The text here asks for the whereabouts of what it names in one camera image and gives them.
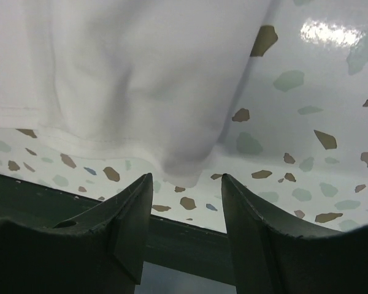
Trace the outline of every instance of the speckled pattern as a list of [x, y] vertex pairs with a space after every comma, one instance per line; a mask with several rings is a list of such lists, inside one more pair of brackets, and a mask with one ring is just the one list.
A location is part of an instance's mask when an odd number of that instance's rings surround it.
[[301, 219], [367, 224], [368, 1], [276, 1], [238, 92], [217, 157], [192, 189], [140, 159], [60, 154], [23, 129], [0, 130], [0, 173], [105, 200], [152, 172], [153, 214], [221, 232], [221, 176], [230, 173]]

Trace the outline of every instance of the white cloth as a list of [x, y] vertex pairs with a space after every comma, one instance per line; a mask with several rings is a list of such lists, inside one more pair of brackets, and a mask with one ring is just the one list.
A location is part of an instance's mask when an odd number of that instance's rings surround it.
[[271, 0], [0, 0], [0, 127], [191, 187]]

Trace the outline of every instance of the gray floor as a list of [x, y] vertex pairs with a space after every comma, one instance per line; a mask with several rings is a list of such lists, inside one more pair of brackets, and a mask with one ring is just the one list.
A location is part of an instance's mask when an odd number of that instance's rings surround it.
[[135, 294], [236, 294], [236, 288], [181, 271], [144, 263]]

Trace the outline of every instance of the white fabric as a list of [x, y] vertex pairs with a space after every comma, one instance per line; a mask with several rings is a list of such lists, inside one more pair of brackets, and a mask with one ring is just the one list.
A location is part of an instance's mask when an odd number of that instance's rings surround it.
[[0, 0], [0, 127], [191, 187], [271, 0]]

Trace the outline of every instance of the blue speck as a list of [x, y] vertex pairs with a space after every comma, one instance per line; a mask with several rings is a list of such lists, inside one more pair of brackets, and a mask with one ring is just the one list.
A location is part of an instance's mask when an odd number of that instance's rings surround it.
[[206, 208], [212, 211], [218, 211], [218, 209], [216, 209], [213, 205], [211, 205], [210, 203], [206, 204]]
[[84, 169], [85, 169], [86, 171], [88, 171], [89, 173], [91, 173], [93, 176], [96, 176], [96, 175], [97, 175], [96, 171], [95, 171], [95, 170], [93, 170], [93, 169], [92, 169], [92, 168], [90, 168], [90, 167], [84, 167]]

